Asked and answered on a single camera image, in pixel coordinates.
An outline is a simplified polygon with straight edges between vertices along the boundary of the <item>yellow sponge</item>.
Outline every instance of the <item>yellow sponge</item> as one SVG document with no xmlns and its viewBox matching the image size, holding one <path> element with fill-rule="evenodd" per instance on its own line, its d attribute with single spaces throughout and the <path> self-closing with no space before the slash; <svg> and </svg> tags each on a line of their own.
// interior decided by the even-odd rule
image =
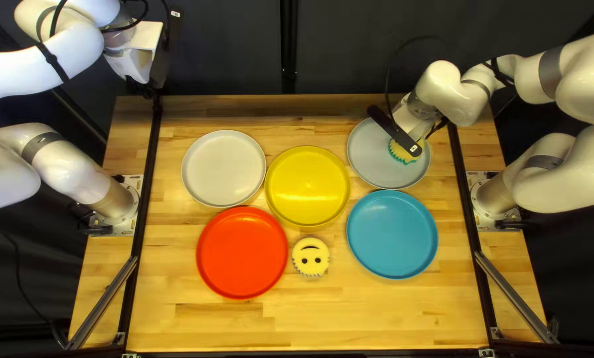
<svg viewBox="0 0 594 358">
<path fill-rule="evenodd" d="M 425 141 L 421 139 L 418 143 L 421 149 L 425 150 Z M 412 157 L 412 155 L 408 153 L 408 151 L 406 151 L 403 147 L 401 147 L 399 143 L 397 143 L 393 139 L 390 139 L 390 142 L 388 143 L 388 151 L 390 152 L 392 158 L 396 159 L 397 161 L 405 165 L 408 165 L 409 163 L 414 163 L 420 158 Z"/>
</svg>

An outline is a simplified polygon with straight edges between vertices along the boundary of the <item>metal bracket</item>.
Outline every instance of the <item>metal bracket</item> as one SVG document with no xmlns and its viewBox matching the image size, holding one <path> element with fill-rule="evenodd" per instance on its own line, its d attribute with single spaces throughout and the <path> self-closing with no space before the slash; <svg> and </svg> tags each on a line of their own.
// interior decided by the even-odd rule
<svg viewBox="0 0 594 358">
<path fill-rule="evenodd" d="M 124 339 L 126 338 L 126 332 L 118 332 L 115 334 L 115 337 L 113 337 L 113 340 L 111 341 L 112 345 L 124 345 Z"/>
<path fill-rule="evenodd" d="M 474 219 L 476 220 L 476 227 L 478 232 L 496 232 L 496 231 L 520 231 L 519 229 L 498 229 L 495 226 L 496 220 L 499 218 L 491 218 L 486 213 L 479 213 L 476 210 L 476 191 L 478 187 L 490 179 L 490 175 L 498 173 L 497 171 L 468 171 L 467 183 L 469 185 L 472 206 L 474 207 Z M 521 220 L 520 211 L 518 208 L 513 208 L 506 212 L 503 217 L 505 222 L 518 222 Z"/>
<path fill-rule="evenodd" d="M 492 348 L 481 348 L 478 350 L 478 357 L 480 357 L 480 358 L 495 358 L 495 352 Z"/>
<path fill-rule="evenodd" d="M 504 335 L 502 334 L 502 332 L 500 331 L 500 329 L 498 327 L 490 327 L 489 332 L 491 333 L 493 339 L 504 338 Z"/>
<path fill-rule="evenodd" d="M 78 330 L 76 330 L 76 333 L 73 335 L 73 337 L 71 337 L 71 340 L 67 342 L 64 349 L 80 349 L 83 346 L 83 344 L 85 344 L 87 338 L 89 338 L 89 335 L 91 334 L 91 332 L 93 332 L 93 330 L 96 328 L 96 325 L 102 318 L 102 315 L 106 312 L 106 309 L 109 308 L 111 301 L 118 293 L 120 288 L 125 284 L 125 282 L 127 281 L 127 279 L 129 278 L 129 276 L 131 275 L 131 273 L 137 265 L 138 257 L 129 257 L 129 260 L 127 260 L 124 266 L 122 266 L 118 274 L 115 275 L 115 278 L 113 279 L 113 281 L 111 281 L 109 286 L 106 287 L 106 289 L 102 293 L 102 296 L 100 296 L 100 299 L 98 299 L 98 302 L 95 304 L 94 308 L 91 310 L 91 312 L 89 312 L 87 318 L 85 318 L 80 327 L 78 327 Z M 113 340 L 115 341 L 116 338 L 124 339 L 124 332 L 119 332 L 116 335 L 116 337 L 113 338 Z"/>
<path fill-rule="evenodd" d="M 556 336 L 545 326 L 542 321 L 538 318 L 538 316 L 531 310 L 529 305 L 520 297 L 520 295 L 516 292 L 515 289 L 505 280 L 505 278 L 501 275 L 501 273 L 494 267 L 491 261 L 485 257 L 485 255 L 481 251 L 474 252 L 474 256 L 476 258 L 476 263 L 489 275 L 489 277 L 498 285 L 502 294 L 509 299 L 511 305 L 516 309 L 516 311 L 520 314 L 522 319 L 527 323 L 531 331 L 540 338 L 543 343 L 553 343 L 553 344 L 560 344 Z M 498 335 L 499 338 L 502 338 L 502 334 L 498 327 L 491 327 L 491 334 L 492 338 L 494 334 Z"/>
<path fill-rule="evenodd" d="M 123 175 L 124 183 L 121 183 L 133 195 L 133 207 L 131 211 L 122 218 L 105 218 L 98 213 L 92 215 L 89 219 L 89 227 L 105 227 L 112 226 L 113 231 L 109 234 L 91 234 L 91 236 L 133 236 L 136 226 L 136 218 L 138 216 L 138 203 L 142 196 L 142 182 L 144 176 L 142 174 Z"/>
</svg>

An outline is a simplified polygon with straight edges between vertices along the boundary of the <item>plate rim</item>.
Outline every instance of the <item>plate rim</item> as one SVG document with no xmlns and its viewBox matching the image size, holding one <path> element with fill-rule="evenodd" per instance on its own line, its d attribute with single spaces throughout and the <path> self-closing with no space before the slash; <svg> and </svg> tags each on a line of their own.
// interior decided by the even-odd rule
<svg viewBox="0 0 594 358">
<path fill-rule="evenodd" d="M 348 163 L 350 163 L 350 167 L 352 168 L 352 170 L 354 171 L 354 173 L 356 173 L 356 175 L 361 180 L 363 180 L 365 183 L 368 183 L 368 184 L 372 185 L 373 187 L 376 187 L 376 188 L 379 188 L 379 189 L 384 189 L 386 191 L 399 191 L 401 189 L 409 188 L 412 185 L 419 183 L 421 181 L 421 179 L 425 178 L 425 175 L 428 174 L 429 166 L 431 165 L 431 162 L 432 162 L 432 149 L 431 149 L 431 146 L 430 146 L 428 140 L 425 139 L 425 138 L 423 138 L 423 141 L 425 142 L 425 148 L 426 148 L 425 151 L 428 153 L 428 165 L 425 166 L 425 169 L 423 170 L 423 173 L 415 181 L 413 181 L 413 182 L 411 182 L 411 183 L 409 183 L 407 185 L 404 185 L 402 187 L 382 187 L 380 185 L 377 185 L 376 183 L 373 183 L 370 180 L 365 179 L 363 177 L 363 175 L 361 175 L 357 171 L 357 169 L 354 167 L 354 164 L 352 164 L 352 160 L 350 159 L 350 140 L 352 139 L 352 136 L 353 136 L 354 132 L 357 130 L 357 128 L 359 126 L 361 126 L 363 124 L 363 122 L 365 122 L 368 119 L 372 119 L 372 117 L 368 117 L 368 118 L 365 118 L 364 120 L 361 120 L 359 122 L 359 124 L 357 124 L 356 126 L 354 126 L 354 128 L 352 128 L 352 132 L 350 132 L 350 135 L 348 136 L 348 141 L 346 142 L 346 145 L 345 145 L 345 154 L 348 157 Z"/>
<path fill-rule="evenodd" d="M 259 184 L 257 185 L 257 187 L 255 188 L 254 191 L 252 191 L 249 195 L 247 195 L 244 199 L 233 203 L 233 204 L 227 204 L 227 205 L 215 205 L 212 203 L 209 203 L 203 199 L 198 198 L 197 196 L 193 195 L 193 193 L 191 192 L 191 190 L 189 189 L 189 183 L 188 181 L 185 179 L 185 175 L 184 175 L 184 167 L 185 164 L 187 164 L 190 156 L 190 152 L 193 149 L 194 146 L 197 145 L 197 147 L 195 148 L 197 150 L 197 148 L 199 148 L 203 143 L 205 143 L 207 140 L 214 138 L 214 137 L 219 137 L 222 134 L 227 134 L 227 133 L 237 133 L 238 136 L 240 136 L 242 138 L 242 136 L 244 137 L 244 139 L 246 141 L 250 140 L 249 143 L 252 144 L 255 149 L 257 149 L 259 151 L 259 153 L 261 153 L 261 158 L 262 158 L 262 174 L 261 174 L 261 179 L 259 181 Z M 233 207 L 237 207 L 238 205 L 240 205 L 241 203 L 244 203 L 246 200 L 250 199 L 253 195 L 255 195 L 255 193 L 259 190 L 259 188 L 261 188 L 261 185 L 264 183 L 264 180 L 266 179 L 266 169 L 268 163 L 266 162 L 266 153 L 264 153 L 264 150 L 261 148 L 261 145 L 259 145 L 259 143 L 257 141 L 255 141 L 255 139 L 251 136 L 249 136 L 248 134 L 244 133 L 244 132 L 240 132 L 240 131 L 235 131 L 233 129 L 220 129 L 218 131 L 213 131 L 213 132 L 209 132 L 204 134 L 203 136 L 197 138 L 195 140 L 195 142 L 193 142 L 189 148 L 186 150 L 186 153 L 184 153 L 184 157 L 181 160 L 181 166 L 180 166 L 180 177 L 181 177 L 181 181 L 184 184 L 184 187 L 186 189 L 186 191 L 190 194 L 191 198 L 195 199 L 195 201 L 197 201 L 198 203 L 202 204 L 202 205 L 206 205 L 207 207 L 211 207 L 211 208 L 220 208 L 220 209 L 228 209 L 228 208 L 233 208 Z"/>
<path fill-rule="evenodd" d="M 290 154 L 288 154 L 290 151 L 297 150 L 297 149 L 315 149 L 316 151 L 323 151 L 324 153 L 326 153 L 326 155 L 328 157 L 332 157 L 333 159 L 338 161 L 338 163 L 336 163 L 335 166 L 340 168 L 341 172 L 343 173 L 343 178 L 344 178 L 345 182 L 347 183 L 346 189 L 345 189 L 345 197 L 346 198 L 345 198 L 345 202 L 344 202 L 343 206 L 340 207 L 339 210 L 333 216 L 326 219 L 325 221 L 317 222 L 315 224 L 299 223 L 299 222 L 296 222 L 296 221 L 293 221 L 293 220 L 287 218 L 285 215 L 282 215 L 279 210 L 277 210 L 275 204 L 271 200 L 271 197 L 268 195 L 268 191 L 269 191 L 268 181 L 266 181 L 266 184 L 264 186 L 264 193 L 266 195 L 266 203 L 268 204 L 268 207 L 270 208 L 270 210 L 272 210 L 272 212 L 275 215 L 279 216 L 282 220 L 285 220 L 285 221 L 289 222 L 290 224 L 294 224 L 294 225 L 297 225 L 300 227 L 318 227 L 318 226 L 328 224 L 328 223 L 332 222 L 334 219 L 338 218 L 345 211 L 345 208 L 348 207 L 348 204 L 350 202 L 350 194 L 352 191 L 352 182 L 350 180 L 350 174 L 348 173 L 348 169 L 346 168 L 345 164 L 343 164 L 343 161 L 341 160 L 341 158 L 334 155 L 334 153 L 332 151 L 329 151 L 322 147 L 317 147 L 315 145 L 300 145 L 297 147 L 287 149 L 287 150 L 283 151 L 282 153 L 280 153 L 279 155 L 277 155 L 277 157 L 275 159 L 273 159 L 273 162 L 270 163 L 270 166 L 268 167 L 268 170 L 266 171 L 266 177 L 268 178 L 271 176 L 271 175 L 269 175 L 269 173 L 271 173 L 271 171 L 273 170 L 273 166 L 275 165 L 276 162 L 278 162 L 278 159 L 280 159 L 283 155 L 286 155 L 286 157 L 287 157 L 288 155 L 290 155 Z"/>
<path fill-rule="evenodd" d="M 405 200 L 408 199 L 412 199 L 414 200 L 416 203 L 418 203 L 420 205 L 421 208 L 423 208 L 427 214 L 429 215 L 430 218 L 432 218 L 431 220 L 431 224 L 432 224 L 432 228 L 433 228 L 433 235 L 432 235 L 432 244 L 433 244 L 433 249 L 431 250 L 432 253 L 431 255 L 428 256 L 428 258 L 426 259 L 427 264 L 426 265 L 422 265 L 419 266 L 417 269 L 414 270 L 414 272 L 412 274 L 406 274 L 403 276 L 385 276 L 373 269 L 371 269 L 368 265 L 365 265 L 358 257 L 357 254 L 355 252 L 355 248 L 352 246 L 352 243 L 350 242 L 350 219 L 352 218 L 352 214 L 355 212 L 355 208 L 358 207 L 359 203 L 361 203 L 361 201 L 363 201 L 364 199 L 370 197 L 370 196 L 401 196 L 400 198 L 403 198 Z M 350 248 L 350 251 L 352 253 L 352 255 L 354 256 L 354 258 L 357 260 L 357 262 L 364 267 L 367 271 L 371 272 L 372 274 L 375 274 L 376 276 L 382 277 L 382 278 L 386 278 L 388 280 L 406 280 L 408 278 L 412 278 L 414 276 L 417 276 L 421 273 L 423 273 L 428 267 L 429 265 L 432 264 L 432 262 L 434 262 L 434 259 L 436 258 L 436 253 L 438 251 L 438 227 L 436 226 L 436 220 L 434 220 L 434 217 L 432 216 L 432 213 L 429 212 L 429 209 L 423 205 L 423 203 L 421 203 L 418 199 L 414 198 L 413 196 L 402 192 L 402 191 L 388 191 L 388 190 L 378 190 L 378 191 L 373 191 L 371 193 L 369 193 L 368 195 L 365 195 L 363 198 L 361 198 L 359 201 L 357 201 L 357 203 L 354 205 L 354 207 L 352 208 L 352 211 L 350 211 L 350 214 L 348 215 L 348 220 L 346 221 L 346 241 L 348 242 L 348 246 Z"/>
<path fill-rule="evenodd" d="M 220 222 L 230 216 L 246 215 L 246 214 L 260 216 L 262 220 L 265 220 L 266 222 L 271 223 L 271 225 L 275 229 L 278 229 L 278 232 L 281 232 L 282 237 L 283 237 L 282 244 L 285 249 L 285 250 L 282 250 L 282 254 L 284 256 L 283 261 L 284 261 L 285 265 L 283 265 L 282 268 L 278 270 L 275 278 L 264 289 L 256 292 L 255 294 L 251 294 L 251 295 L 247 295 L 247 296 L 237 296 L 237 295 L 229 294 L 226 291 L 217 289 L 216 285 L 209 284 L 209 282 L 211 282 L 211 280 L 208 280 L 206 278 L 208 276 L 205 275 L 205 270 L 200 266 L 199 255 L 200 255 L 201 251 L 198 248 L 200 246 L 200 242 L 203 242 L 204 240 L 206 240 L 205 230 L 209 226 L 209 224 L 218 222 L 218 221 Z M 206 223 L 206 225 L 202 229 L 202 232 L 200 233 L 200 235 L 197 239 L 197 244 L 195 247 L 195 266 L 197 267 L 197 272 L 199 273 L 199 276 L 202 278 L 202 281 L 204 281 L 204 284 L 206 285 L 206 287 L 208 287 L 211 291 L 213 291 L 214 293 L 218 294 L 221 297 L 225 297 L 225 298 L 233 299 L 233 300 L 237 300 L 237 301 L 242 301 L 242 300 L 252 299 L 255 297 L 260 297 L 261 295 L 265 294 L 270 289 L 272 289 L 277 284 L 277 282 L 279 282 L 279 280 L 281 280 L 282 276 L 284 275 L 285 266 L 287 265 L 287 261 L 288 261 L 288 251 L 289 251 L 289 245 L 288 245 L 288 238 L 287 238 L 286 232 L 285 232 L 284 228 L 282 227 L 282 224 L 279 223 L 274 216 L 272 216 L 267 211 L 265 211 L 261 208 L 257 208 L 257 207 L 235 207 L 235 208 L 230 208 L 230 209 L 224 210 L 221 213 L 218 213 L 217 215 L 213 216 Z"/>
</svg>

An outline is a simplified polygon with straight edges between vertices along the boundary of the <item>butcher block tabletop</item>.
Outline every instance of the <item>butcher block tabletop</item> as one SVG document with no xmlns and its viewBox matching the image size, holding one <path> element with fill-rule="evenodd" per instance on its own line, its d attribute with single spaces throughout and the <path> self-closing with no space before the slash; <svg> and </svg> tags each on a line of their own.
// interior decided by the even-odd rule
<svg viewBox="0 0 594 358">
<path fill-rule="evenodd" d="M 164 114 L 138 269 L 127 349 L 135 352 L 225 352 L 259 350 L 382 350 L 477 348 L 487 345 L 464 216 L 447 129 L 429 139 L 428 173 L 402 191 L 425 205 L 438 229 L 437 254 L 428 269 L 407 280 L 368 272 L 352 255 L 345 235 L 349 212 L 377 188 L 349 165 L 352 129 L 383 95 L 200 95 L 163 97 Z M 104 168 L 110 175 L 142 174 L 149 142 L 152 103 L 119 97 Z M 308 278 L 286 262 L 274 288 L 249 301 L 211 291 L 197 271 L 197 239 L 223 209 L 206 207 L 188 193 L 180 177 L 183 156 L 201 136 L 220 129 L 253 137 L 267 165 L 283 151 L 313 145 L 339 157 L 350 175 L 350 202 L 322 227 L 284 225 L 289 248 L 310 234 L 330 249 L 328 272 Z M 467 170 L 497 170 L 504 160 L 489 109 L 471 127 L 459 129 Z M 244 205 L 269 211 L 264 186 Z M 485 255 L 544 319 L 531 261 L 521 232 L 482 232 Z M 131 251 L 132 238 L 94 238 L 87 243 L 70 334 Z M 510 339 L 536 341 L 493 282 L 497 324 Z M 107 345 L 118 326 L 122 293 L 86 346 Z"/>
</svg>

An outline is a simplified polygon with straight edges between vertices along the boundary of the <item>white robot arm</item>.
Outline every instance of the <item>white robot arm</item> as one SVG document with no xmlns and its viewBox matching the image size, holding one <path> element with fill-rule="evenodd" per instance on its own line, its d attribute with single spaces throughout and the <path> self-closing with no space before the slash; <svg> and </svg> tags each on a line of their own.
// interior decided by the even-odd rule
<svg viewBox="0 0 594 358">
<path fill-rule="evenodd" d="M 0 52 L 0 98 L 59 86 L 102 53 L 121 77 L 149 81 L 161 22 L 129 26 L 136 20 L 119 0 L 69 0 L 50 37 L 58 4 L 59 0 L 22 0 L 16 7 L 16 23 L 40 42 Z M 105 218 L 121 218 L 134 206 L 128 190 L 51 127 L 27 123 L 0 128 L 0 208 L 35 194 L 41 179 Z"/>
<path fill-rule="evenodd" d="M 155 55 L 161 22 L 140 22 L 124 30 L 101 33 L 100 28 L 129 23 L 118 0 L 69 0 L 49 37 L 59 0 L 23 0 L 16 7 L 16 23 L 39 45 L 0 52 L 0 98 L 38 93 L 61 85 L 104 56 L 118 75 L 143 84 Z"/>
<path fill-rule="evenodd" d="M 513 79 L 526 102 L 555 101 L 574 118 L 593 124 L 577 138 L 549 134 L 476 192 L 481 214 L 503 219 L 516 205 L 555 213 L 594 205 L 594 35 L 531 57 L 505 55 L 497 71 Z M 494 92 L 505 85 L 491 66 L 478 64 L 460 76 L 448 61 L 433 62 L 394 119 L 414 140 L 442 113 L 458 126 L 476 122 Z"/>
</svg>

